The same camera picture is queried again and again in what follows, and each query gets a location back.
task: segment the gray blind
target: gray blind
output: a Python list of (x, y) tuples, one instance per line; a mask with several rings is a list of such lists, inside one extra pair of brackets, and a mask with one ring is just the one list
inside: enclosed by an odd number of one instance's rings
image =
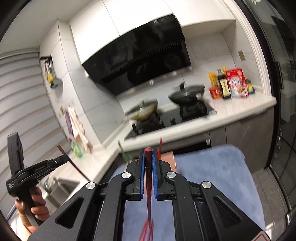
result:
[(5, 182), (11, 177), (7, 136), (16, 131), (25, 167), (60, 156), (58, 144), (70, 150), (46, 95), (38, 53), (0, 60), (0, 209), (4, 216), (14, 205)]

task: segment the green bottle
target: green bottle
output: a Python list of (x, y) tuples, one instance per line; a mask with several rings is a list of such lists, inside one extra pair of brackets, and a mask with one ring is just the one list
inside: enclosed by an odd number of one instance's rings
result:
[(75, 153), (75, 155), (78, 158), (82, 157), (83, 156), (83, 153), (80, 150), (79, 146), (74, 141), (72, 141), (71, 138), (69, 138), (69, 142), (70, 142), (71, 148), (72, 148), (73, 152)]

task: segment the gas burner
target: gas burner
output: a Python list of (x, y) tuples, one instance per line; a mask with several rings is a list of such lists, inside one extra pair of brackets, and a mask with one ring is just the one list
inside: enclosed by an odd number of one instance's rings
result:
[(174, 109), (160, 115), (155, 112), (147, 120), (134, 123), (132, 125), (133, 130), (128, 134), (126, 139), (216, 113), (205, 101), (199, 101), (191, 106), (180, 106), (179, 109)]

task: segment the glass door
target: glass door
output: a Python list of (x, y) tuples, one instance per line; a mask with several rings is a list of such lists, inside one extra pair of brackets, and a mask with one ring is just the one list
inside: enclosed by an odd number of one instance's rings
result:
[(280, 128), (271, 169), (285, 196), (289, 221), (296, 208), (296, 39), (282, 16), (267, 0), (242, 1), (265, 35), (273, 55), (273, 66), (269, 67), (274, 67), (277, 72), (277, 78), (271, 80), (278, 81), (280, 89)]

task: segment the metal pivot bolt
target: metal pivot bolt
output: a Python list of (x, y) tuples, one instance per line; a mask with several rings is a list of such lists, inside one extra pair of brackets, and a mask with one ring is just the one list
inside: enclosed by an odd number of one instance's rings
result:
[(210, 182), (208, 182), (208, 181), (205, 181), (205, 182), (202, 183), (202, 186), (204, 188), (210, 188), (212, 186), (212, 184)]
[(174, 172), (168, 172), (167, 173), (168, 178), (174, 178), (175, 176), (176, 176), (176, 173), (174, 173)]
[(121, 174), (121, 177), (127, 179), (131, 177), (131, 174), (129, 172), (124, 172), (123, 174)]
[(86, 185), (86, 188), (87, 188), (87, 189), (93, 189), (95, 186), (96, 186), (96, 184), (93, 183), (93, 182), (91, 182), (91, 183), (88, 183), (88, 184)]

